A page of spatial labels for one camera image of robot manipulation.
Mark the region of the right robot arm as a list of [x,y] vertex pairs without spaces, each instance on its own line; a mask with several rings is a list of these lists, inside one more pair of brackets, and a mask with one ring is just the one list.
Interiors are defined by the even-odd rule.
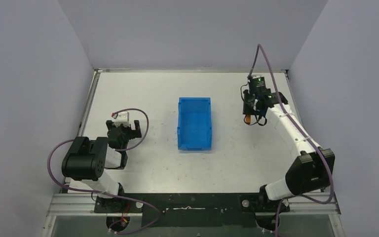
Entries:
[[259,207],[266,212],[274,211],[285,198],[329,187],[335,161],[332,150],[323,149],[305,132],[288,100],[281,92],[272,92],[264,77],[249,76],[247,86],[242,92],[246,123],[254,116],[273,125],[293,159],[281,179],[260,187]]

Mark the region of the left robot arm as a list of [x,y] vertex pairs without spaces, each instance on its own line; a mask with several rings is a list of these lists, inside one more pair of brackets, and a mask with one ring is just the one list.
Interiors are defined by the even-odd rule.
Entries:
[[76,137],[65,155],[61,170],[65,177],[80,181],[97,191],[97,206],[115,213],[124,212],[130,202],[122,196],[123,186],[107,173],[123,170],[128,161],[126,148],[132,139],[141,138],[140,122],[106,121],[107,135],[91,140]]

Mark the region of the orange handled screwdriver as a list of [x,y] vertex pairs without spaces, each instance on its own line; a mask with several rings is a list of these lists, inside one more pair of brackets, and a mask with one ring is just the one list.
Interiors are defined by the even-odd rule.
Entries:
[[244,117],[244,123],[247,125],[251,124],[251,116],[250,115],[245,115]]

